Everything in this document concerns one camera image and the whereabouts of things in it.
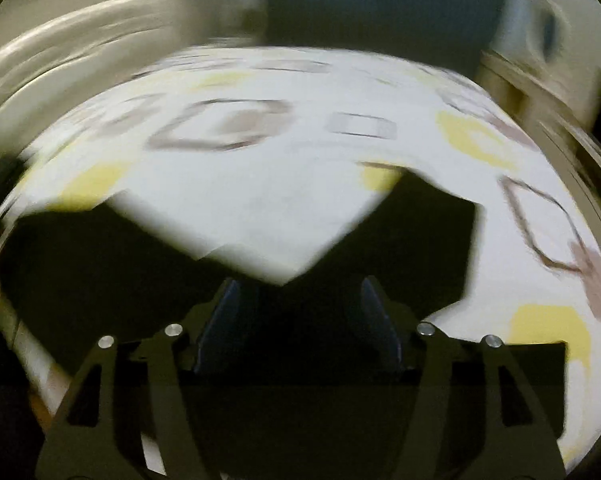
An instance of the white furniture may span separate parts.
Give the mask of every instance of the white furniture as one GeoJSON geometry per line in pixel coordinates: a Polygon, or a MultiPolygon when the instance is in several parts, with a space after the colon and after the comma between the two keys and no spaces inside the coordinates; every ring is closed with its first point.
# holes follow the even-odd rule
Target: white furniture
{"type": "MultiPolygon", "coordinates": [[[[506,0],[491,47],[564,103],[586,131],[591,129],[601,99],[598,0],[506,0]],[[546,57],[544,25],[551,16],[555,20],[554,48],[546,57]]],[[[505,92],[499,88],[503,87],[502,81],[492,78],[481,83],[488,85],[490,91],[505,92]]],[[[526,131],[543,113],[538,106],[522,112],[520,119],[526,131]]]]}
{"type": "Polygon", "coordinates": [[[74,106],[186,46],[196,35],[190,19],[183,0],[108,0],[2,46],[0,155],[18,152],[74,106]]]}

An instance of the patterned fabric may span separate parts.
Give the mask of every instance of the patterned fabric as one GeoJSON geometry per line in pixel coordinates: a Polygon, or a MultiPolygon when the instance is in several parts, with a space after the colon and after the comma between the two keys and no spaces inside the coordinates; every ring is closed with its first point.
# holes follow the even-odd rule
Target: patterned fabric
{"type": "MultiPolygon", "coordinates": [[[[181,251],[279,285],[409,168],[481,206],[465,295],[429,319],[468,340],[566,341],[568,468],[601,433],[600,250],[544,155],[461,76],[359,52],[190,48],[75,108],[27,152],[10,215],[113,198],[181,251]]],[[[61,376],[22,326],[14,346],[43,390],[61,376]]]]}

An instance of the screw head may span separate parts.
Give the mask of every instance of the screw head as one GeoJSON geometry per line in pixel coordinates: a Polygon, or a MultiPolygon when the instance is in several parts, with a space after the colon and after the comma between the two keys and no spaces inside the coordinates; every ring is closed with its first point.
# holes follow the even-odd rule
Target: screw head
{"type": "Polygon", "coordinates": [[[183,333],[183,326],[178,323],[172,323],[165,327],[165,334],[170,337],[176,337],[177,335],[181,335],[181,333],[183,333]]]}
{"type": "Polygon", "coordinates": [[[104,335],[98,340],[98,346],[102,349],[111,348],[114,344],[114,337],[111,335],[104,335]]]}
{"type": "Polygon", "coordinates": [[[422,322],[417,325],[417,332],[420,335],[434,335],[436,327],[431,323],[422,322]]]}
{"type": "Polygon", "coordinates": [[[490,334],[485,336],[485,343],[487,343],[487,346],[492,348],[499,348],[503,346],[503,340],[497,335],[490,334]]]}

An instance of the metal bolt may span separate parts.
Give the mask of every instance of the metal bolt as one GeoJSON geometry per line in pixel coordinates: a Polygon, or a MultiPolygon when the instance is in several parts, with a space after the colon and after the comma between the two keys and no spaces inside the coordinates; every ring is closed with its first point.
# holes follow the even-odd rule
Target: metal bolt
{"type": "Polygon", "coordinates": [[[98,346],[106,349],[110,348],[114,344],[114,337],[110,335],[104,335],[98,340],[98,346]]]}
{"type": "Polygon", "coordinates": [[[491,346],[492,348],[499,348],[503,346],[503,340],[497,335],[485,336],[485,343],[487,343],[487,346],[491,346]]]}
{"type": "Polygon", "coordinates": [[[165,327],[165,333],[170,337],[176,337],[177,335],[181,335],[183,333],[183,326],[178,323],[172,323],[171,325],[167,325],[165,327]]]}
{"type": "Polygon", "coordinates": [[[427,322],[419,323],[417,326],[417,332],[420,335],[434,335],[434,332],[436,332],[436,327],[427,322]]]}

